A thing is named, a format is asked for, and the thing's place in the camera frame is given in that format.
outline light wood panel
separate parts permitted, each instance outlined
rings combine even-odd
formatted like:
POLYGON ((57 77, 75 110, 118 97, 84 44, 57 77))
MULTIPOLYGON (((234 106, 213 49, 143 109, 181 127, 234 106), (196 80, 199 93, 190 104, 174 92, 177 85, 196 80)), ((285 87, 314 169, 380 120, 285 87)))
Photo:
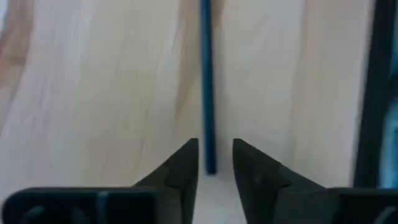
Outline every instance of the light wood panel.
MULTIPOLYGON (((201 138, 198 1, 13 1, 31 2, 33 29, 0 114, 0 198, 39 185, 132 185, 201 138)), ((214 5, 219 174, 200 169, 195 223, 245 222, 233 138, 347 185, 370 0, 214 5), (330 144, 341 150, 328 154, 330 144)))

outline blue rod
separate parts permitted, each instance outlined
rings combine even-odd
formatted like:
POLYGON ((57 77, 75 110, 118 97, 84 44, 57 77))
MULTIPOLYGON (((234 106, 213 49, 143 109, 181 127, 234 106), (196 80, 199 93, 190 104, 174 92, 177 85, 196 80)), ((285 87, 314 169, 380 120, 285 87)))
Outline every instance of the blue rod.
POLYGON ((200 0, 200 20, 205 169, 211 175, 216 174, 211 0, 200 0))

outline blue vertical bar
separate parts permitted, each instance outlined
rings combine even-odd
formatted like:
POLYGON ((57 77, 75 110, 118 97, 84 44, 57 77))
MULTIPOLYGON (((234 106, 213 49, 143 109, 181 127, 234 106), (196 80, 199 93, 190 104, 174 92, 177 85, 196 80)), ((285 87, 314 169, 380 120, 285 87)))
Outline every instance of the blue vertical bar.
POLYGON ((200 0, 200 20, 205 169, 207 174, 216 174, 211 0, 200 0))

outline wooden surface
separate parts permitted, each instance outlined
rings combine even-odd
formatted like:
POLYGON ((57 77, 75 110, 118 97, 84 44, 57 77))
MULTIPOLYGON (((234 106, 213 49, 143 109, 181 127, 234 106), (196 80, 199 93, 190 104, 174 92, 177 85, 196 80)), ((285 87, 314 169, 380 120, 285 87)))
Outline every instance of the wooden surface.
MULTIPOLYGON (((214 1, 219 174, 200 169, 195 223, 245 223, 233 138, 321 184, 350 185, 372 8, 214 1)), ((198 21, 198 1, 9 0, 0 198, 130 186, 201 138, 198 21)))

